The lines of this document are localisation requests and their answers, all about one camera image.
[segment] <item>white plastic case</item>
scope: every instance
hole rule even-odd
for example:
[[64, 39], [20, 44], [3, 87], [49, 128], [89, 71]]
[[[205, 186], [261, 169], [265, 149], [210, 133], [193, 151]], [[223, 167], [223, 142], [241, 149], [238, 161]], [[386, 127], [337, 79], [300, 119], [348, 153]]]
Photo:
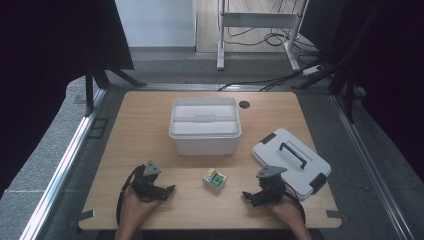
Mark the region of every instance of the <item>white plastic case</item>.
[[285, 129], [278, 129], [252, 149], [253, 156], [263, 166], [287, 168], [281, 177], [296, 191], [300, 200], [317, 192], [331, 173], [330, 165], [303, 142]]

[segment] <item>case handle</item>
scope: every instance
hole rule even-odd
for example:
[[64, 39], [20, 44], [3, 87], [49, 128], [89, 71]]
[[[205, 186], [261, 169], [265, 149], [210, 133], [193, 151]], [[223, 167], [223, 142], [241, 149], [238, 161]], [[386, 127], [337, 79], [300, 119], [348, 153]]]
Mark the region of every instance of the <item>case handle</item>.
[[302, 158], [302, 156], [300, 156], [296, 151], [294, 151], [289, 145], [287, 145], [285, 142], [282, 142], [280, 145], [280, 151], [283, 151], [283, 148], [287, 148], [287, 150], [289, 150], [295, 157], [297, 157], [301, 162], [302, 165], [300, 166], [301, 169], [305, 169], [306, 166], [306, 161], [305, 159]]

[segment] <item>wall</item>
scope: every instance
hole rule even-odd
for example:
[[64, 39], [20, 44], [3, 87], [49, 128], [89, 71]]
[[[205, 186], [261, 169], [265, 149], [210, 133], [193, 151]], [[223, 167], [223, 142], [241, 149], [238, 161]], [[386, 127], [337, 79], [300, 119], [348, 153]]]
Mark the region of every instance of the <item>wall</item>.
[[195, 0], [116, 0], [129, 47], [194, 47]]

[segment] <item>black curtain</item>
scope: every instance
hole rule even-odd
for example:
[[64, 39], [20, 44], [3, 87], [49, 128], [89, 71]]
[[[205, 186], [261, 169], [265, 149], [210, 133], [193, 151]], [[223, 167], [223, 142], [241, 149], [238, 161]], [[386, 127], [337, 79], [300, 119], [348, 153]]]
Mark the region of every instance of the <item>black curtain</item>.
[[363, 105], [424, 179], [424, 3], [386, 0], [354, 61]]
[[3, 194], [85, 75], [88, 50], [118, 69], [134, 69], [113, 0], [17, 0], [0, 4]]

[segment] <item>wooden table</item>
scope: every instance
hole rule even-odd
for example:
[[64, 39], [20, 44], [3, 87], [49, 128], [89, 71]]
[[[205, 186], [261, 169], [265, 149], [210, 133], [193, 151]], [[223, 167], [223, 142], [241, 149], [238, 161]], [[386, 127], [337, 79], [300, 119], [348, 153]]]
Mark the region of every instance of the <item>wooden table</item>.
[[[178, 156], [168, 135], [172, 102], [177, 97], [233, 97], [250, 102], [239, 108], [242, 135], [230, 156]], [[270, 92], [129, 92], [97, 170], [83, 212], [94, 217], [80, 221], [82, 229], [116, 229], [116, 204], [122, 185], [138, 165], [152, 160], [162, 173], [159, 187], [176, 185], [143, 224], [143, 229], [278, 229], [286, 228], [264, 207], [252, 207], [241, 192], [261, 190], [256, 174], [261, 166], [252, 147], [278, 128], [285, 128], [315, 150], [297, 97], [293, 93]], [[219, 194], [203, 184], [209, 168], [227, 176]], [[328, 183], [302, 202], [309, 228], [336, 228], [340, 218], [327, 217], [337, 211]]]

